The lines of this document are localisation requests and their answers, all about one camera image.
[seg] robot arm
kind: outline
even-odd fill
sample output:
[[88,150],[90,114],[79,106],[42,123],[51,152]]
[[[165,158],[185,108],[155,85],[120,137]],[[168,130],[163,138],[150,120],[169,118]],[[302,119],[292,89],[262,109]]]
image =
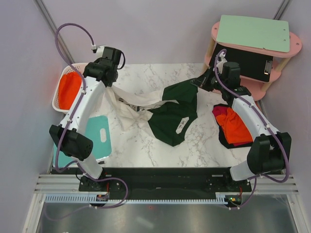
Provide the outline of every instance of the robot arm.
[[[282,143],[288,159],[291,137],[288,133],[280,133],[276,127],[272,126],[261,111],[259,111],[248,89],[240,85],[239,64],[227,62],[223,54],[220,58],[221,60],[218,62],[217,68],[221,75],[221,81],[231,91],[247,100],[252,107],[222,87],[217,81],[213,67],[209,67],[203,75],[194,79],[192,83],[206,91],[220,91],[222,98],[228,103],[229,107],[240,116],[252,135],[254,142],[247,155],[247,160],[230,169],[232,179],[240,181],[258,174],[282,170],[285,167],[284,157],[276,140],[272,137],[271,132],[276,135]],[[253,108],[259,112],[259,115],[255,113]],[[263,122],[268,123],[270,131]]]
[[[83,73],[86,82],[85,91],[81,86],[64,119],[58,126],[52,125],[50,127],[50,135],[54,143],[58,145],[67,122],[71,122],[61,142],[61,151],[66,156],[76,160],[82,169],[94,179],[101,176],[103,169],[91,154],[93,142],[86,138],[84,133],[91,111],[99,97],[104,93],[105,87],[111,86],[117,80],[117,69],[122,52],[115,48],[100,46],[96,53],[99,58],[95,62],[89,63]],[[72,120],[70,120],[69,116],[74,111],[81,93],[84,96],[77,106]]]

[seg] pink table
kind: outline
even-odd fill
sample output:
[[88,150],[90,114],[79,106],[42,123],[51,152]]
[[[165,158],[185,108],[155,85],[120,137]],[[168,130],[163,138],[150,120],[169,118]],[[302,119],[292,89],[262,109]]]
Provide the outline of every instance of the pink table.
[[[211,39],[209,42],[207,52],[205,54],[205,58],[204,58],[205,64],[203,66],[202,72],[206,71],[209,61],[211,59],[211,56],[213,54],[215,44],[217,42],[216,38],[217,38],[219,24],[220,22],[215,23],[211,30]],[[277,80],[281,76],[282,69],[289,62],[290,58],[298,54],[302,48],[302,43],[299,37],[291,32],[290,32],[290,51],[289,52],[278,52],[278,51],[258,49],[258,48],[253,48],[253,47],[233,45],[233,44],[227,44],[227,43],[219,43],[219,44],[222,46],[226,46],[226,47],[230,47],[230,48],[234,48],[238,50],[250,51],[250,52],[261,53],[261,54],[266,54],[266,55],[270,55],[273,57],[282,58],[280,63],[278,63],[276,59],[273,60],[270,80],[267,83],[259,81],[259,80],[251,79],[245,76],[241,76],[241,85],[246,86],[249,89],[249,91],[252,93],[254,100],[256,101],[264,97],[271,83]]]

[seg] wooden leg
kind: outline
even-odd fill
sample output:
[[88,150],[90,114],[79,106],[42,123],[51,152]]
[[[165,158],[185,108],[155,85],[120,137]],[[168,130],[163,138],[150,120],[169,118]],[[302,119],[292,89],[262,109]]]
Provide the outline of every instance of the wooden leg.
[[202,67],[202,72],[201,74],[204,74],[204,72],[207,70],[208,66],[205,64],[205,62],[203,63],[203,67]]
[[[210,38],[210,41],[209,41],[209,44],[208,44],[208,48],[207,48],[207,51],[206,51],[206,56],[208,57],[211,57],[212,54],[213,54],[213,51],[214,51],[214,46],[215,46],[215,41],[214,39],[211,37]],[[203,64],[203,67],[202,67],[202,73],[203,74],[206,70],[207,70],[208,66],[207,64]]]
[[261,91],[266,92],[268,90],[268,88],[270,87],[272,83],[265,83],[262,87],[261,87]]
[[291,58],[283,58],[282,61],[278,64],[276,67],[276,71],[282,71],[282,69],[286,66],[286,64],[289,62]]
[[[282,61],[277,65],[276,71],[282,71],[282,69],[286,66],[286,64],[289,62],[291,58],[283,58]],[[262,87],[261,90],[266,92],[268,88],[271,86],[272,83],[265,83]]]
[[206,51],[206,55],[207,55],[208,57],[211,57],[211,56],[213,55],[214,46],[215,46],[215,41],[214,41],[214,39],[211,37],[211,38],[210,38],[210,41],[209,41],[209,45],[208,45],[207,51]]

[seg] red cloth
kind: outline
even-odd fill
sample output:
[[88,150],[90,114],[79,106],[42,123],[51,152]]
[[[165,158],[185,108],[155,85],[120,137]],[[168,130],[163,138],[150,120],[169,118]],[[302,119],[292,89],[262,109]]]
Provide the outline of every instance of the red cloth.
[[235,147],[253,142],[247,127],[239,115],[227,106],[215,106],[212,113],[217,123],[222,127],[225,138]]
[[81,77],[77,72],[70,72],[62,76],[58,87],[58,106],[60,109],[70,109],[79,92],[81,82]]

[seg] metal floor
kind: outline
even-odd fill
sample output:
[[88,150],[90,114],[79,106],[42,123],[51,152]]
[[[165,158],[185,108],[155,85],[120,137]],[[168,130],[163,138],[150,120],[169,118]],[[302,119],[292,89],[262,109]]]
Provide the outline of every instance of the metal floor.
[[[48,203],[47,213],[58,218],[84,204]],[[286,196],[253,196],[240,210],[216,205],[126,204],[84,209],[61,221],[41,216],[38,233],[296,233]]]

